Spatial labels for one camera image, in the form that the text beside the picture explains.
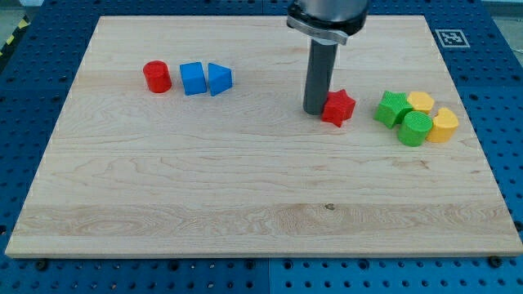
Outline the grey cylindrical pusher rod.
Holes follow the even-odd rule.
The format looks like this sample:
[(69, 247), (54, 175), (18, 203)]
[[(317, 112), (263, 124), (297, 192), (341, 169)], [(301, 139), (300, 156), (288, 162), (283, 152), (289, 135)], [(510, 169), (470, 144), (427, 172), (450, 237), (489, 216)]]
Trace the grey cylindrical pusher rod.
[(308, 114), (320, 115), (323, 112), (336, 54), (336, 43), (324, 45), (311, 39), (303, 97), (303, 109)]

